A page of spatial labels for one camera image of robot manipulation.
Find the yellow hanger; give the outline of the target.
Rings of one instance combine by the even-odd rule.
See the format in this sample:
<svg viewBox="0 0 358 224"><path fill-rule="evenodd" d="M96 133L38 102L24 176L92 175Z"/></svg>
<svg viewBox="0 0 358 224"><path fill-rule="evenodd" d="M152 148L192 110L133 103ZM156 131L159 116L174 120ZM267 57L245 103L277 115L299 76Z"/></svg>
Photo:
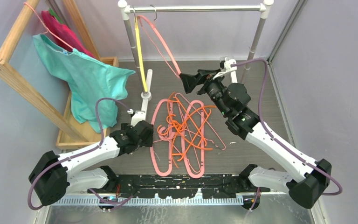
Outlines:
<svg viewBox="0 0 358 224"><path fill-rule="evenodd" d="M148 93L148 87L147 87L147 83L146 83L146 74L145 74L145 70L144 70L144 64L143 64L143 56L142 56L142 48L141 48L141 39L140 39L140 30L139 30L139 22L138 22L138 18L135 14L134 14L134 25L135 25L135 38L136 38L136 47L137 47L137 54L138 54L138 62L139 62L139 68L140 68L140 75L141 75L141 80L142 80L142 86L143 86L143 90L144 90L144 94Z"/></svg>

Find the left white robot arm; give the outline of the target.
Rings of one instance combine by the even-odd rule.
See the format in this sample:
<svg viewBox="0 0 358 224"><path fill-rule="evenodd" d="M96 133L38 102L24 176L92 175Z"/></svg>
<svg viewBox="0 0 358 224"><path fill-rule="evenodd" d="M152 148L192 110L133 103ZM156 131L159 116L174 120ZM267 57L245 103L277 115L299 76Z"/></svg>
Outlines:
<svg viewBox="0 0 358 224"><path fill-rule="evenodd" d="M29 207L33 210L40 208L32 205L32 193L36 193L41 206L48 206L68 193L83 190L113 192L117 189L118 180L111 168L88 168L142 147L151 147L153 135L154 126L147 121L142 120L134 126L122 123L120 130L113 131L95 144L69 153L44 153L28 177L31 183L28 192Z"/></svg>

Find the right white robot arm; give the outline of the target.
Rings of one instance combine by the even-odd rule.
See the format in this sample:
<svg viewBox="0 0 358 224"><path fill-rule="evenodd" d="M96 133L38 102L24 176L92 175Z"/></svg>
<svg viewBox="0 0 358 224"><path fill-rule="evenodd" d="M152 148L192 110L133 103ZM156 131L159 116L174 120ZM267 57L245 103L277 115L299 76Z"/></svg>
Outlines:
<svg viewBox="0 0 358 224"><path fill-rule="evenodd" d="M332 165L329 161L317 161L277 135L248 107L251 97L245 85L231 83L225 86L219 70L199 70L196 75L181 73L179 78L185 93L191 93L200 85L197 94L209 96L227 118L225 124L231 133L259 147L285 169L280 172L250 164L241 172L243 190L250 192L256 187L274 189L288 194L303 208L314 206L330 184L328 177Z"/></svg>

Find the pink metal-hook hanger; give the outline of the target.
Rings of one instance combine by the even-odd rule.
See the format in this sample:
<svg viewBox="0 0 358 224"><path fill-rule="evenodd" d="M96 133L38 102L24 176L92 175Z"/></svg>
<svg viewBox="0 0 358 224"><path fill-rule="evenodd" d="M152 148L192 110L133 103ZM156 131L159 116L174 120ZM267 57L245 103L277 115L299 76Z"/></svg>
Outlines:
<svg viewBox="0 0 358 224"><path fill-rule="evenodd" d="M153 22L151 22L149 19L147 19L144 15L139 15L139 16L135 16L135 19L137 20L144 20L149 26L150 28L153 30L153 32L155 33L156 37L159 39L159 41L161 42L162 46L164 47L164 49L166 50L173 67L171 66L171 64L167 61L167 59L165 58L165 56L162 54L162 52L160 51L160 49L158 48L157 44L153 41L153 39L150 37L148 31L146 30L146 28L143 27L142 22L140 22L140 26L141 28L144 30L144 32L146 33L147 37L149 38L149 40L152 42L152 44L155 46L156 50L158 51L158 53L160 54L160 56L162 57L162 59L164 60L164 62L166 63L166 65L171 69L171 71L174 73L174 75L179 78L179 75L181 73L180 67L175 59L175 57L173 56L171 50L169 49L167 43L165 42L164 38L162 37L162 35L160 34L160 32L157 30L156 25L155 25L155 20L157 19L158 15L157 15L157 10L155 9L154 5L150 4L150 6L153 8L154 13L155 13L155 18L153 20Z"/></svg>

